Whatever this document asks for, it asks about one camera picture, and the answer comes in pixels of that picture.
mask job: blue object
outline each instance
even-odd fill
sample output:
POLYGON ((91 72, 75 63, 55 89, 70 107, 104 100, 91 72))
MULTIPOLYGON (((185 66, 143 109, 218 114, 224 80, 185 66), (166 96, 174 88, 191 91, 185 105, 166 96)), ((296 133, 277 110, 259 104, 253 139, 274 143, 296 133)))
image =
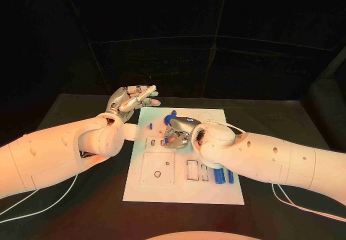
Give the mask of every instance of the blue object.
POLYGON ((224 184, 224 183, 227 183, 224 168, 221 168, 221 169, 214 169, 214 177, 215 177, 215 183, 217 183, 217 184, 224 184))
POLYGON ((176 117, 178 117, 178 111, 174 110, 172 114, 165 117, 165 124, 166 124, 166 126, 169 125, 171 120, 175 119, 176 117))
POLYGON ((230 183, 234 184, 234 172, 228 170, 230 183))

